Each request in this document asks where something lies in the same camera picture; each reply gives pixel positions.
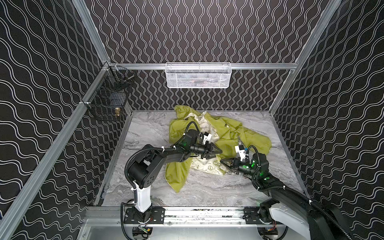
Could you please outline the green zip-up jacket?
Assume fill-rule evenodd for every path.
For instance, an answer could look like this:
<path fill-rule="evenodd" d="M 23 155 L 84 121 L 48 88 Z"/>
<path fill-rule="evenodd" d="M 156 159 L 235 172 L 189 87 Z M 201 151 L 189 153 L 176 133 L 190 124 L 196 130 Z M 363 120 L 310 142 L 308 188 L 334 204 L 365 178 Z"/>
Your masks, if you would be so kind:
<path fill-rule="evenodd" d="M 187 125 L 194 121 L 201 132 L 208 132 L 212 135 L 211 141 L 223 151 L 211 160 L 191 157 L 182 163 L 167 164 L 165 179 L 177 193 L 187 182 L 190 169 L 224 176 L 228 170 L 220 163 L 220 160 L 236 156 L 235 146 L 238 145 L 238 140 L 241 140 L 245 147 L 255 146 L 258 152 L 264 155 L 267 155 L 272 147 L 272 142 L 268 137 L 244 127 L 237 120 L 212 116 L 207 112 L 199 113 L 188 106 L 178 105 L 174 110 L 177 118 L 170 123 L 170 143 L 176 143 L 182 137 Z"/>

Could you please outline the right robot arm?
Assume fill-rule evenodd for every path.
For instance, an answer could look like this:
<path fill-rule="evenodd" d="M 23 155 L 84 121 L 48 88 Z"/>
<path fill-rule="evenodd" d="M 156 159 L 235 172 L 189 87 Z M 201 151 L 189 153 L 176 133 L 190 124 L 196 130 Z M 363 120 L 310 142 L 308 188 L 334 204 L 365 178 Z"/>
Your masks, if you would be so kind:
<path fill-rule="evenodd" d="M 255 146 L 240 149 L 238 157 L 220 162 L 235 174 L 249 176 L 254 188 L 269 196 L 257 213 L 262 223 L 281 223 L 307 240 L 353 239 L 340 210 L 324 206 L 284 184 L 270 172 L 266 155 Z"/>

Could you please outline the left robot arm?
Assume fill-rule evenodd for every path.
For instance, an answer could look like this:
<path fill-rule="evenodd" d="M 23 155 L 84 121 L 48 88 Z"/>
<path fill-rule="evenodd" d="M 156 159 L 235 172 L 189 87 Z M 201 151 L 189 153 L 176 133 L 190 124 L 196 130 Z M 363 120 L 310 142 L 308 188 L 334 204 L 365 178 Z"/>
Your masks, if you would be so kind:
<path fill-rule="evenodd" d="M 124 175 L 133 187 L 136 211 L 144 214 L 152 207 L 151 185 L 164 165 L 183 163 L 192 156 L 212 159 L 223 153 L 209 136 L 209 133 L 201 133 L 197 123 L 192 121 L 187 124 L 181 138 L 170 147 L 158 148 L 147 144 L 127 160 Z"/>

